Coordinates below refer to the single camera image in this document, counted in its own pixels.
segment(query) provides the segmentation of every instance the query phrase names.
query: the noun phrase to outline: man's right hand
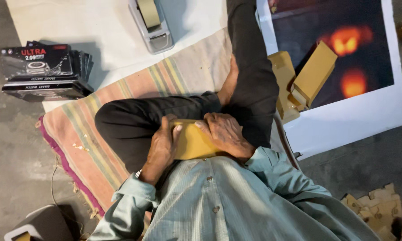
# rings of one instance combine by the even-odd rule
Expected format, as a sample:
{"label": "man's right hand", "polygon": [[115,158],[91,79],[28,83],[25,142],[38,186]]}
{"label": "man's right hand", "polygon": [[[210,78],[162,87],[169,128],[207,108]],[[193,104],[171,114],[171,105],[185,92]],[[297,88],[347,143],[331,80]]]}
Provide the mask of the man's right hand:
{"label": "man's right hand", "polygon": [[220,150],[240,159],[245,163],[256,151],[244,137],[237,120],[229,114],[207,113],[204,121],[197,121],[198,126],[212,143]]}

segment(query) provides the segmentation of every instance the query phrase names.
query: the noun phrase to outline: black trousers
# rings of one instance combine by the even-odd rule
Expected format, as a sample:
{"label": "black trousers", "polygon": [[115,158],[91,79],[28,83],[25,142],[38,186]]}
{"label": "black trousers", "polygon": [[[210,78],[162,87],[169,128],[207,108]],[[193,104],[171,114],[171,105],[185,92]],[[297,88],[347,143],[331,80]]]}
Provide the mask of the black trousers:
{"label": "black trousers", "polygon": [[255,19],[256,0],[228,0],[228,31],[239,75],[230,104],[222,108],[216,94],[126,99],[109,102],[96,114],[97,130],[132,173],[147,160],[153,134],[161,118],[173,113],[181,119],[202,120],[206,113],[232,115],[243,136],[255,147],[270,147],[271,124],[279,87],[267,59]]}

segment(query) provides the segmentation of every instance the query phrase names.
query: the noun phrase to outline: blue shirt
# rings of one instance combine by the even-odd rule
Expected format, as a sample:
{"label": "blue shirt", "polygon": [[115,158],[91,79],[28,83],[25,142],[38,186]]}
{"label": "blue shirt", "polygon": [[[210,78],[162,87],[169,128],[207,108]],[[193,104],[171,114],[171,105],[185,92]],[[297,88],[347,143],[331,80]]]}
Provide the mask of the blue shirt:
{"label": "blue shirt", "polygon": [[258,148],[241,167],[229,157],[180,162],[161,190],[132,174],[89,238],[137,240],[379,240],[350,209],[286,162]]}

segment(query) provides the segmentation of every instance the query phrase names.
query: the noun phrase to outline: tape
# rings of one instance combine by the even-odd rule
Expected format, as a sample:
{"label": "tape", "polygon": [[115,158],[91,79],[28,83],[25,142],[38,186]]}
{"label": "tape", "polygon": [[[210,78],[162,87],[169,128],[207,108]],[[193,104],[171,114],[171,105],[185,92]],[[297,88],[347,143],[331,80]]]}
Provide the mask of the tape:
{"label": "tape", "polygon": [[147,28],[161,24],[158,10],[153,0],[137,0],[137,3]]}

